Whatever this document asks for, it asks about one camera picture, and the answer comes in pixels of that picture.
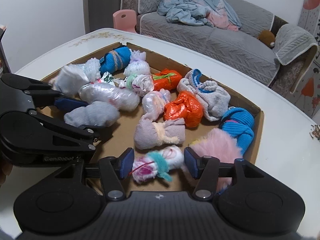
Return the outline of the blue knit pink band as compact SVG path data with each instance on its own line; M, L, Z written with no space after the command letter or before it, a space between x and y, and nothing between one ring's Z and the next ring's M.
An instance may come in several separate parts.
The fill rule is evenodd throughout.
M244 155L254 138L254 118L248 110L230 107L221 118L219 128L236 140L236 145Z

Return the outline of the grey cloth bundle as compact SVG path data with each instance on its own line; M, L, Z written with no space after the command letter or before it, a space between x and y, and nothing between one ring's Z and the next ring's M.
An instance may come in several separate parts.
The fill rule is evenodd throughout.
M85 107L79 107L64 115L65 123L74 127L99 126L110 127L120 118L114 105L108 102L95 101Z

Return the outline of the orange bag green tie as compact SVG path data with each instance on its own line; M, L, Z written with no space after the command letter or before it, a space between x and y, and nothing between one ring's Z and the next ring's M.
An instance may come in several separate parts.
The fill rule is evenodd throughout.
M154 90L160 91L161 89L174 90L177 88L182 75L176 70L164 69L160 73L152 74Z

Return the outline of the white bubble wrap purple tie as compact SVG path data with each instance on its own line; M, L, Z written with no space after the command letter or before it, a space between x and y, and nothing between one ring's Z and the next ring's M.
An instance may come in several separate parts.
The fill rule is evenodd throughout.
M150 66L146 61L146 52L140 50L131 50L130 62L124 70L125 76L132 74L150 75Z

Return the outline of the pink garment on sofa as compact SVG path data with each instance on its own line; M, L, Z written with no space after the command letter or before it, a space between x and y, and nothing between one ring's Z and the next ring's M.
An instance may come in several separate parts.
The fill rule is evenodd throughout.
M215 9L211 9L206 18L213 26L217 28L232 31L239 30L236 25L229 21L225 4L223 2L219 2Z

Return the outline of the pale pink cloth bundle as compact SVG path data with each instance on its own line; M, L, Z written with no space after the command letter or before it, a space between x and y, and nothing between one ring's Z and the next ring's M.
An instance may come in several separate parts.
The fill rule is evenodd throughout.
M185 141L185 121L183 118L164 122L140 119L133 138L139 150L148 150L165 144L181 145Z

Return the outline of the seed shells pile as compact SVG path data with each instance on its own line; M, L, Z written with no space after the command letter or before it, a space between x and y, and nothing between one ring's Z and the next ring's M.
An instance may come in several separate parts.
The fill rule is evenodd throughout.
M312 139L317 139L320 141L320 126L317 124L311 125L311 131L309 134Z

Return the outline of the white magenta cloth green scrunchie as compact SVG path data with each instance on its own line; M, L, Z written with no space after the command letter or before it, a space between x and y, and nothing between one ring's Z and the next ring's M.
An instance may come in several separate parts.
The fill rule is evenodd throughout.
M150 75L131 74L120 82L119 88L129 89L135 92L138 96L144 97L146 94L154 90L154 84Z

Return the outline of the blue white sock bundle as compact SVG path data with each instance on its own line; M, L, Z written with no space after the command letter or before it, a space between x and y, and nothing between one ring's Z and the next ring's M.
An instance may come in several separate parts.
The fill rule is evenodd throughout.
M130 62L131 50L127 46L120 46L100 59L100 75L105 72L113 74L116 71L125 69Z

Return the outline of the white pink cloth teal scrunchie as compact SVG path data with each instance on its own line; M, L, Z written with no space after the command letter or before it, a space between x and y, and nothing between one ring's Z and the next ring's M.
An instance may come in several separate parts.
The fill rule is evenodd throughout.
M156 177L171 182L172 177L169 172L180 169L183 164L184 154L179 147L172 145L159 151L150 151L146 155L136 158L130 175L138 184Z

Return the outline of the small shiny white bundle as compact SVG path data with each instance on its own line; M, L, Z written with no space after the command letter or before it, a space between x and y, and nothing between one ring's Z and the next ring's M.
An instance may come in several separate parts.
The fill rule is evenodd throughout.
M156 121L164 112L164 106L171 100L169 90L151 91L142 98L142 119Z

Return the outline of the grey quilted sofa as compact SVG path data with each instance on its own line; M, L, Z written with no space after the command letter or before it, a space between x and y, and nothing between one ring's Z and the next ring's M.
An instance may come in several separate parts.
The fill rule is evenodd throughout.
M291 94L302 72L304 53L318 47L313 36L252 3L225 1L240 19L242 26L238 31L168 23L157 13L160 0L121 0L120 7L136 12L138 33L211 57L282 96ZM274 48L268 48L257 39L262 30L269 30L275 35Z

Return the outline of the pink fluffy blue knit hat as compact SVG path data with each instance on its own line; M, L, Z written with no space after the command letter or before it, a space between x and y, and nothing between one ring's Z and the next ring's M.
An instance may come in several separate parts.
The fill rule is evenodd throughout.
M205 136L202 136L188 145L200 157L212 156L221 163L234 163L237 158L242 158L241 148L236 145L236 140L227 132L214 128ZM197 180L192 178L187 167L182 166L182 171L188 184L195 187ZM226 189L232 182L231 178L219 178L217 181L217 192Z

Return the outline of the clear plastic bag bundle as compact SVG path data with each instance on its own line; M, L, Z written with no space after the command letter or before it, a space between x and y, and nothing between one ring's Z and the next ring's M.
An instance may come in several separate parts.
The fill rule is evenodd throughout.
M90 83L81 87L78 94L83 101L93 103L95 101L108 102L117 109L126 112L134 111L140 103L140 96L135 92L118 88L109 83Z

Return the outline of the white towel blue trim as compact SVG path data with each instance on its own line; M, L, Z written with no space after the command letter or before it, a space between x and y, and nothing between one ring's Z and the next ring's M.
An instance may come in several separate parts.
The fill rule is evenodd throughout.
M219 121L228 110L231 99L229 93L213 80L200 81L202 73L198 69L189 71L180 79L177 91L188 91L203 107L203 115L208 121Z

